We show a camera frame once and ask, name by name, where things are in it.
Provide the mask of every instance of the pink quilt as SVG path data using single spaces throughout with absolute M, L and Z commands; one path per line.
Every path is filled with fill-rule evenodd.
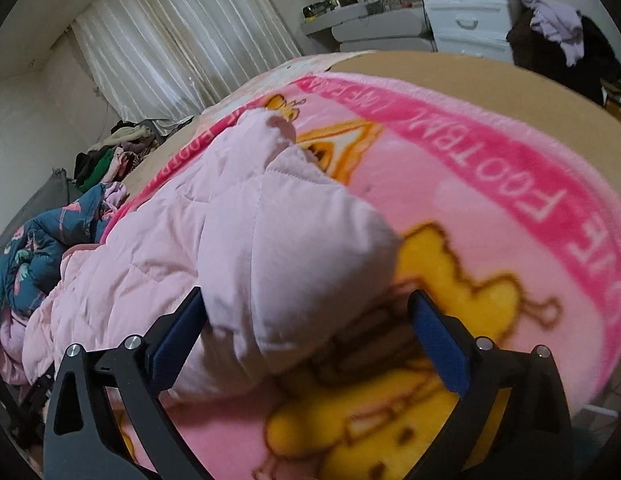
M 320 168 L 404 241 L 385 300 L 310 361 L 246 397 L 169 411 L 216 479 L 403 478 L 457 402 L 406 322 L 417 287 L 503 348 L 549 346 L 572 413 L 607 381 L 621 353 L 621 201 L 587 162 L 526 124 L 395 80 L 307 76 L 257 106 L 280 110 Z M 237 117 L 182 150 L 129 210 Z

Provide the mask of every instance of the white dresser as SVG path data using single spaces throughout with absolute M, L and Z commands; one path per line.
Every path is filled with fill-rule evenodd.
M 424 0 L 440 52 L 513 62 L 507 34 L 521 0 Z

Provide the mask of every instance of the gray fabric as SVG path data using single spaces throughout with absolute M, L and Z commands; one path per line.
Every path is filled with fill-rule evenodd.
M 75 184 L 68 181 L 66 170 L 54 170 L 46 183 L 30 198 L 26 205 L 10 221 L 0 236 L 0 254 L 3 253 L 6 244 L 13 234 L 25 222 L 37 215 L 67 206 L 75 202 L 81 196 L 81 192 Z

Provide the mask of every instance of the light pink comforter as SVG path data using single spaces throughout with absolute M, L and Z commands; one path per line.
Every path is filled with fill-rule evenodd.
M 91 351 L 145 333 L 195 285 L 211 327 L 172 400 L 246 392 L 359 316 L 389 284 L 399 238 L 294 140 L 279 113 L 247 112 L 105 245 L 66 258 L 26 329 L 28 380 L 72 343 Z

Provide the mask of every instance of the white curtain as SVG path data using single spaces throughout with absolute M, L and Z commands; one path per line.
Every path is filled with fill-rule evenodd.
M 124 120 L 174 123 L 300 55 L 268 0 L 95 0 L 72 24 Z

